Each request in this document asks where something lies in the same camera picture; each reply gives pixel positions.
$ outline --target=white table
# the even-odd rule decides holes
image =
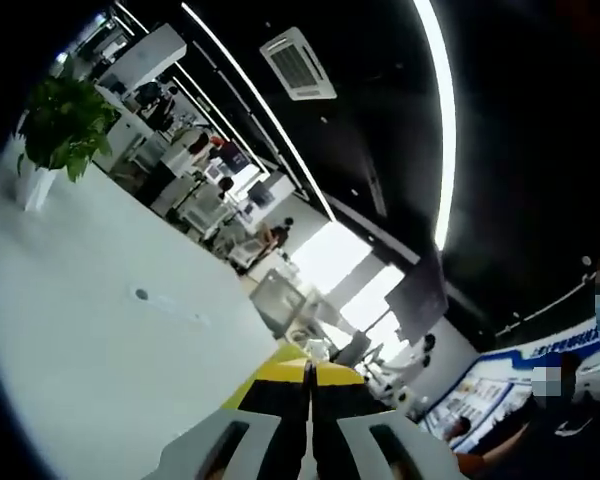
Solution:
[[[58,477],[141,478],[277,345],[228,266],[94,166],[75,185],[59,175],[42,212],[21,211],[14,149],[0,165],[5,391]]]

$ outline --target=white pot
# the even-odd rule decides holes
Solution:
[[[49,189],[59,170],[36,169],[36,165],[24,158],[20,177],[16,182],[16,201],[25,211],[39,211],[47,199]]]

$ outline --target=potted plant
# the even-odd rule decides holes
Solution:
[[[80,178],[97,151],[111,154],[106,131],[117,112],[90,82],[59,77],[37,84],[26,105],[18,133],[25,151],[18,158],[17,200],[25,210],[39,210],[57,173],[66,168],[72,182]]]

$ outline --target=air conditioner vent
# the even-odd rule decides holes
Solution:
[[[336,92],[307,39],[292,27],[260,48],[292,100],[336,98]]]

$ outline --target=ceiling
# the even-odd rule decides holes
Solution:
[[[479,349],[494,345],[493,334],[516,321],[514,312],[525,317],[579,284],[594,270],[600,248],[600,175],[593,176],[600,167],[600,2],[537,3],[433,0],[457,121],[455,188],[442,252],[456,292],[447,316]],[[254,82],[319,187],[417,255],[429,252],[440,202],[441,114],[412,1],[189,5]],[[305,179],[245,83],[180,2],[127,6],[150,29],[168,22],[187,42],[196,41]],[[260,55],[260,46],[292,26],[325,67],[336,99],[291,101]],[[202,54],[189,48],[181,64],[258,155],[275,162]],[[315,195],[311,201],[321,208]],[[354,230],[367,231],[334,210]],[[395,247],[378,241],[376,250],[408,268]],[[594,258],[592,267],[583,264],[584,255]],[[500,337],[500,344],[593,315],[589,289],[569,305]]]

